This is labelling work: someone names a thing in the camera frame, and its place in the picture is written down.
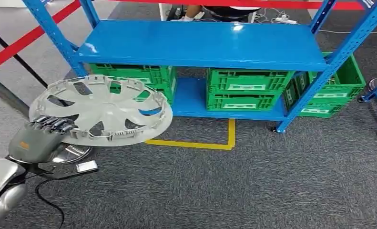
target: green crate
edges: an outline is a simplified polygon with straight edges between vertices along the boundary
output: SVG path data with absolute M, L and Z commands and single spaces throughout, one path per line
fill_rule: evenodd
M 299 99 L 300 94 L 298 93 L 298 88 L 296 82 L 292 79 L 288 86 L 284 90 L 284 101 L 286 108 L 289 110 L 292 105 Z M 319 117 L 319 118 L 330 118 L 333 114 L 339 111 L 344 104 L 336 103 L 313 103 L 310 102 L 308 105 L 301 110 L 298 116 L 308 116 L 308 117 Z
M 298 90 L 303 92 L 316 76 L 317 73 L 308 72 L 296 77 Z M 336 74 L 315 94 L 311 102 L 346 104 L 354 99 L 364 89 L 365 85 L 365 79 L 354 56 L 351 55 Z
M 316 104 L 309 103 L 306 108 L 303 108 L 299 116 L 330 118 L 337 113 L 344 105 L 339 104 Z
M 175 75 L 175 68 L 172 66 L 91 63 L 90 68 L 93 74 L 113 76 L 117 79 L 137 79 L 150 86 L 171 85 L 171 78 Z
M 290 109 L 292 105 L 299 99 L 299 93 L 296 88 L 295 79 L 292 79 L 288 83 L 288 86 L 286 86 L 283 94 L 286 108 Z
M 208 92 L 214 94 L 281 94 L 294 71 L 210 68 Z
M 280 95 L 207 94 L 209 111 L 269 111 Z
M 162 86 L 157 85 L 157 87 L 153 87 L 153 89 L 157 90 L 158 92 L 161 92 L 166 96 L 167 102 L 172 105 L 174 100 L 174 93 L 176 89 L 177 79 L 174 77 L 172 79 L 172 85 L 170 87 L 168 86 Z M 119 94 L 121 92 L 121 86 L 117 83 L 112 83 L 110 85 L 110 92 Z M 150 93 L 148 91 L 143 91 L 139 96 L 137 96 L 134 100 L 138 102 L 145 101 L 149 97 Z

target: crate label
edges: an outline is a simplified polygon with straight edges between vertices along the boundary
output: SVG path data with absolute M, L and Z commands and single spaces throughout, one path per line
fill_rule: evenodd
M 338 93 L 338 94 L 315 94 L 313 98 L 346 98 L 347 93 Z
M 302 113 L 320 113 L 320 114 L 328 114 L 330 110 L 319 110 L 319 109 L 309 109 L 309 108 L 303 108 Z
M 242 108 L 242 109 L 256 109 L 255 104 L 225 104 L 223 108 Z
M 176 79 L 175 79 L 175 78 L 173 78 L 173 83 L 172 83 L 172 93 L 174 93 L 175 82 L 176 82 Z
M 288 88 L 285 92 L 286 92 L 286 98 L 287 98 L 287 100 L 288 100 L 288 103 L 289 103 L 289 104 L 292 104 L 292 102 L 293 102 L 294 100 L 292 99 L 291 89 Z
M 229 91 L 236 91 L 236 90 L 265 90 L 265 84 L 231 84 L 227 89 Z

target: blue shelf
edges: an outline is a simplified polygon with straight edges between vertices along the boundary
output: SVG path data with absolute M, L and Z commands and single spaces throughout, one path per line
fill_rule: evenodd
M 310 27 L 101 20 L 75 54 L 79 62 L 323 71 Z
M 262 111 L 207 111 L 205 79 L 179 78 L 173 102 L 173 115 L 204 118 L 237 118 L 267 121 L 286 120 L 282 98 L 268 112 Z

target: yellow floor tape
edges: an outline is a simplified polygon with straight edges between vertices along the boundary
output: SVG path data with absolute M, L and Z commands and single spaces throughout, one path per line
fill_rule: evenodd
M 235 144 L 236 127 L 234 119 L 229 119 L 228 123 L 228 140 L 227 144 L 210 144 L 210 143 L 196 143 L 196 142 L 179 142 L 179 141 L 165 141 L 165 140 L 147 140 L 146 143 L 158 146 L 179 146 L 202 149 L 223 149 L 232 150 Z

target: red barrier tape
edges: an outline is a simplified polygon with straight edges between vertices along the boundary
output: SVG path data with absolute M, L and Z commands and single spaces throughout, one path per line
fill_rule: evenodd
M 79 7 L 79 0 L 75 0 L 71 4 L 67 5 L 65 8 L 63 8 L 61 11 L 57 12 L 52 18 L 55 21 L 55 23 L 59 23 L 67 16 L 69 16 L 69 14 L 77 10 Z M 41 28 L 41 26 L 37 26 L 33 30 L 25 34 L 23 37 L 15 41 L 13 44 L 9 45 L 7 48 L 0 51 L 0 65 L 8 59 L 10 59 L 12 56 L 16 55 L 21 50 L 23 50 L 25 47 L 34 42 L 44 33 L 45 32 Z
M 131 1 L 137 0 L 115 0 L 115 1 Z M 284 9 L 318 9 L 321 2 L 311 1 L 260 1 L 260 0 L 139 0 L 138 2 L 150 3 L 171 3 L 171 4 L 191 4 L 191 5 L 215 5 L 215 6 L 256 6 L 256 7 L 271 7 Z M 57 12 L 52 18 L 55 23 L 61 22 L 75 10 L 80 7 L 79 0 L 73 1 L 61 11 Z M 335 10 L 363 10 L 364 8 L 358 2 L 337 2 L 334 6 Z M 0 65 L 23 50 L 25 47 L 33 43 L 36 39 L 44 34 L 41 26 L 35 27 L 33 30 L 25 34 L 23 37 L 9 45 L 4 50 L 0 51 Z
M 282 9 L 319 9 L 321 2 L 313 1 L 277 1 L 277 0 L 113 0 L 113 1 L 132 1 L 150 3 L 170 3 L 187 5 L 208 5 L 208 6 L 253 6 L 270 7 Z M 341 1 L 334 6 L 335 10 L 363 10 L 364 8 L 356 1 Z

